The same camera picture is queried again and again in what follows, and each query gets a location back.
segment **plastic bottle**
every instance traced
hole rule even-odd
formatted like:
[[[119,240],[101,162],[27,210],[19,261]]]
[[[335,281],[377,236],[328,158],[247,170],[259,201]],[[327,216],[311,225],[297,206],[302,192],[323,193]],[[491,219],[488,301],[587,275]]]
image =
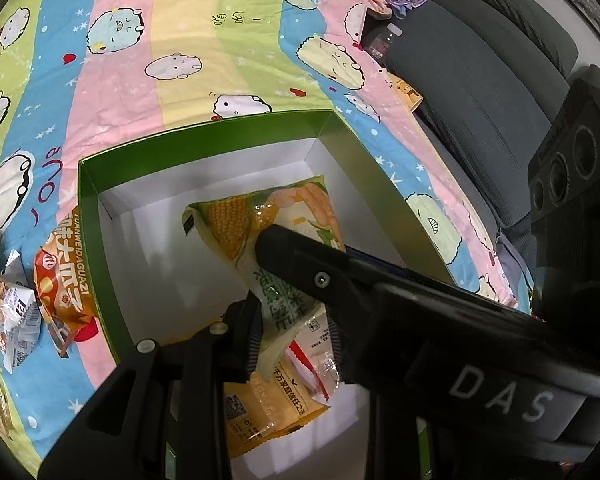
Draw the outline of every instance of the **plastic bottle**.
[[[389,23],[386,26],[386,30],[378,34],[375,39],[369,43],[365,49],[371,57],[373,57],[380,65],[382,65],[382,59],[386,56],[391,48],[394,39],[400,36],[402,31],[393,23]]]

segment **speaker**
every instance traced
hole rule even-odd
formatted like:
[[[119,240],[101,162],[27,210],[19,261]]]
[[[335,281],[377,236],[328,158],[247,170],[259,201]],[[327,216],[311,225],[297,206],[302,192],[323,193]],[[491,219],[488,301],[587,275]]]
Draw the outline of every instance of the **speaker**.
[[[600,89],[577,80],[528,166],[532,309],[600,356]]]

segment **pink stripe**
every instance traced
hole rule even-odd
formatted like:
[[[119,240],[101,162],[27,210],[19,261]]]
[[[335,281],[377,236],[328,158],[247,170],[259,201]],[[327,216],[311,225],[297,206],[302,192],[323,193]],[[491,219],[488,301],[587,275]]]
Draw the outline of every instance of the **pink stripe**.
[[[154,0],[95,0],[90,26],[117,7],[142,10],[144,31],[137,44],[110,54],[90,54],[82,67],[62,149],[61,221],[77,203],[78,161],[88,155],[163,130],[155,79],[144,73],[152,61],[151,17]],[[77,343],[91,383],[97,387],[115,368],[102,335]]]
[[[464,205],[468,202],[464,192],[417,125],[413,115],[406,110],[394,91],[386,84],[384,76],[379,72],[379,65],[366,52],[353,46],[353,40],[346,32],[344,21],[349,9],[361,2],[366,5],[368,0],[320,0],[318,8],[327,22],[324,39],[345,46],[348,54],[360,65],[365,74],[365,85],[358,94],[375,108],[394,137],[400,140],[402,145],[426,168],[432,190],[465,241],[478,275],[489,275],[489,282],[502,303],[515,304],[515,297],[500,262],[495,258],[494,263],[491,263],[488,248],[480,241],[471,224],[469,210]]]
[[[98,388],[104,379],[109,377],[109,374],[115,370],[116,363],[113,360],[107,340],[102,334],[102,326],[96,320],[98,325],[98,333],[87,341],[77,342],[78,352],[84,365],[84,370],[87,372],[87,377],[93,384],[94,388]]]

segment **qr code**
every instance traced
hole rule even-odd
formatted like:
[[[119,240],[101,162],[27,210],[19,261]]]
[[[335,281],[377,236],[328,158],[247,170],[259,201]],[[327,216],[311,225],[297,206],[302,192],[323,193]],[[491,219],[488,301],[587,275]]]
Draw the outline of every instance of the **qr code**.
[[[246,415],[247,410],[240,402],[237,395],[230,395],[224,398],[224,416],[226,420],[234,420],[239,416]]]

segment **gray sofa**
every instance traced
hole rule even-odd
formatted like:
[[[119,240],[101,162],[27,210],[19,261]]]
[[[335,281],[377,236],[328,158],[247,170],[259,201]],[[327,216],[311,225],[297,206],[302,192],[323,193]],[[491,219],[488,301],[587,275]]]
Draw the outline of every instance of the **gray sofa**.
[[[431,0],[392,22],[403,34],[384,64],[424,96],[416,117],[517,283],[520,255],[536,262],[527,166],[567,95],[576,44],[533,0]],[[384,26],[367,23],[363,44]]]

